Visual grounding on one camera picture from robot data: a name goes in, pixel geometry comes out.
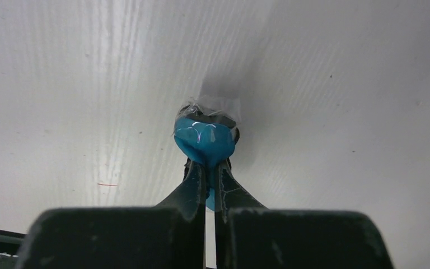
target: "blue object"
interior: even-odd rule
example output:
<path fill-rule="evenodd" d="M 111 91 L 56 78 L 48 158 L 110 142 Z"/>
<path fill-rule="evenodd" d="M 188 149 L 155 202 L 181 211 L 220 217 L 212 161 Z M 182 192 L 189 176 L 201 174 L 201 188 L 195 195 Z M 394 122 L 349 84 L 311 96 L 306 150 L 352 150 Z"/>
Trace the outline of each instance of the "blue object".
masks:
<path fill-rule="evenodd" d="M 235 151 L 232 130 L 217 123 L 203 123 L 189 118 L 175 121 L 174 140 L 187 157 L 207 168 L 207 207 L 215 210 L 215 167 Z"/>

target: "red line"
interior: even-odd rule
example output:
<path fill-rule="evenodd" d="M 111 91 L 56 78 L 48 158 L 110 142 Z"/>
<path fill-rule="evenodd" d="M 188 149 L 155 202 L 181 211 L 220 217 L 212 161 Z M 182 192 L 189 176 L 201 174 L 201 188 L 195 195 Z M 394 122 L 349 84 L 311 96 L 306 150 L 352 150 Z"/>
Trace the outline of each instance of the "red line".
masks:
<path fill-rule="evenodd" d="M 116 184 L 103 184 L 103 183 L 96 183 L 97 185 L 101 185 L 101 186 L 117 186 Z"/>

